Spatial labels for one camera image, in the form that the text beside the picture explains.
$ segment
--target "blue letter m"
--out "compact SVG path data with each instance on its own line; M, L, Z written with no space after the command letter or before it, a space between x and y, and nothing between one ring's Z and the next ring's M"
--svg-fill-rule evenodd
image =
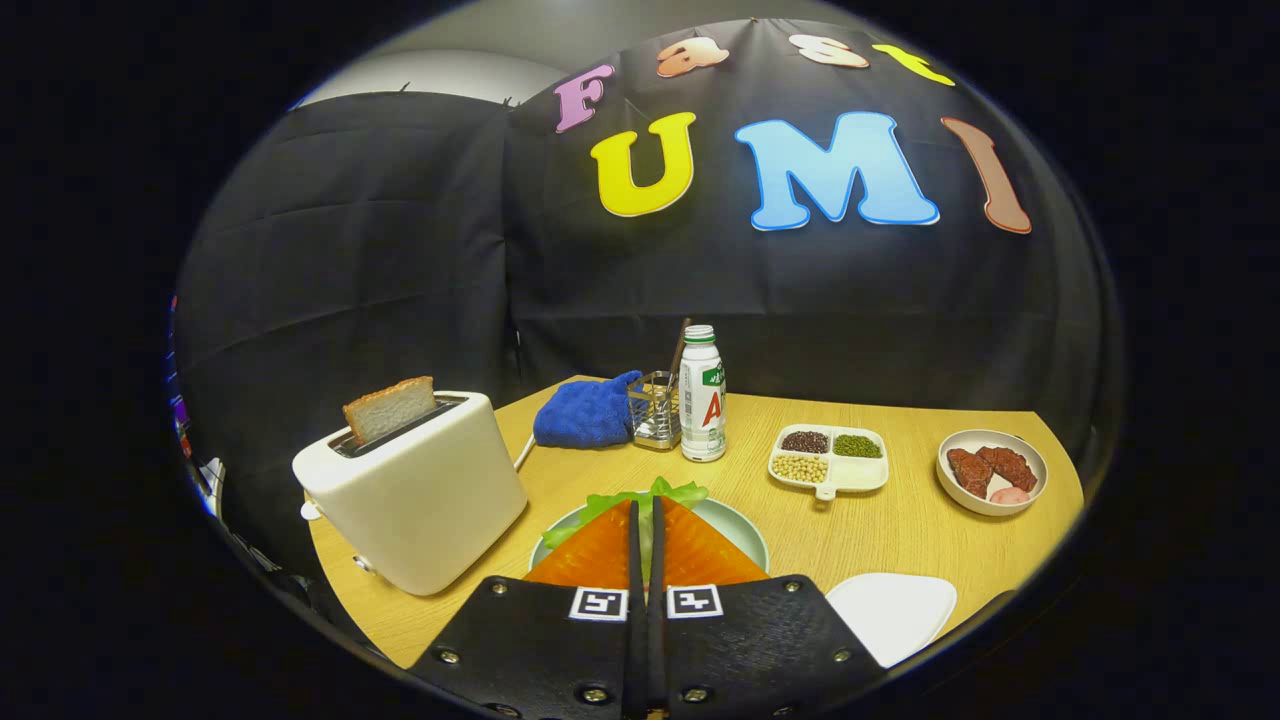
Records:
M733 138L755 154L760 209L751 225L762 231L799 228L809 210L796 202L791 178L813 197L827 219L838 223L849 209L854 178L863 174L867 192L858 214L878 224L928 225L938 206L915 184L911 168L893 138L893 118L881 113L845 113L836 118L831 149L823 150L786 120L764 120L739 128Z

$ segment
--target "bowl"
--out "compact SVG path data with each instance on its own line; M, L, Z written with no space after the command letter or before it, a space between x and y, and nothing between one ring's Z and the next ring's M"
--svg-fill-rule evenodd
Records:
M966 450L969 452L978 452L978 450L983 446L1007 447L1027 459L1027 465L1032 469L1032 473L1036 474L1036 487L1033 487L1032 492L1028 493L1030 495L1030 500L1016 505L1000 505L998 502L991 502L989 500L972 495L969 491L960 487L960 483L956 482L955 473L951 471L951 462L947 462L947 451L959 447L960 450ZM1041 456L1039 451L1018 436L997 430L960 430L959 433L955 433L942 441L942 445L938 446L938 482L942 483L942 489L951 496L951 500L959 502L964 507L982 515L998 518L1021 512L1036 502L1036 498L1039 497L1041 493L1044 492L1044 487L1048 486L1048 465L1044 464L1044 457ZM1009 480L1001 478L998 474L995 474L991 477L991 483L987 486L987 497L991 497L997 491L1007 487L1012 487Z

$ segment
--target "black beans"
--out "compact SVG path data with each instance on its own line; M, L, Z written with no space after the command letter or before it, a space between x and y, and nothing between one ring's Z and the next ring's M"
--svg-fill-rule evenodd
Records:
M827 434L813 430L800 430L782 438L782 450L800 452L827 452Z

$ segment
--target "colorful letter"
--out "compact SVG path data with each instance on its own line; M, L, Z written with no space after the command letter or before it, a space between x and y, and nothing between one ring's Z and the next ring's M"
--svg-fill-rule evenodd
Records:
M591 149L600 177L600 204L614 215L634 218L657 213L680 200L694 182L694 151L689 145L692 113L658 118L649 132L662 138L666 163L662 179L649 187L636 187L631 178L631 143L636 133L627 131L605 137Z
M841 65L845 68L865 68L870 65L867 58L858 53L851 53L849 46L838 40L819 37L817 35L792 35L787 40L800 49L800 54L814 63L824 65Z
M1005 167L996 156L996 143L992 142L991 137L955 118L942 118L942 124L956 133L965 150L969 151L973 164L978 168L982 186L987 188L987 205L983 206L983 210L991 224L1009 232L1023 234L1032 232L1032 219L1018 204L1018 195L1014 192L1012 183L1009 182Z
M719 45L710 37L690 37L658 53L658 74L662 77L676 77L687 73L694 68L705 68L717 63L723 63L728 58L728 50L721 50Z
M604 83L600 79L612 74L613 65L600 65L594 70L588 70L577 76L553 91L561 97L561 122L556 126L556 132L564 132L579 123L591 119L591 115L595 114L595 108L588 108L586 101L598 102L604 96Z
M950 85L955 87L955 82L947 76L940 76L938 73L929 69L929 63L924 58L916 58L901 47L893 45L872 45L872 50L879 50L881 53L888 53L891 58L902 63L902 67L911 70L913 73L927 77L933 82L941 82L942 85Z
M799 228L809 210L796 202L791 178L813 197L827 219L838 223L849 209L854 178L863 176L865 195L858 214L877 224L929 225L938 206L920 193L911 168L893 137L893 118L881 113L845 113L836 118L831 149L823 150L786 120L739 128L733 138L755 155L760 209L751 225L760 231Z

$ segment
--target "steak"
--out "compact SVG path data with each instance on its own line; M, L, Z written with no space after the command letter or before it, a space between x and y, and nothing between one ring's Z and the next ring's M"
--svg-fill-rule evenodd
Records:
M1032 488L1036 487L1036 474L1027 465L1027 459L1007 447L983 447L978 451L978 457L986 460L988 465L1000 473L1001 478L1009 480L1009 484L1015 488L1023 492L1032 492Z
M960 487L970 495L987 500L987 486L991 483L992 468L986 460L959 447L947 451L947 461L956 475Z

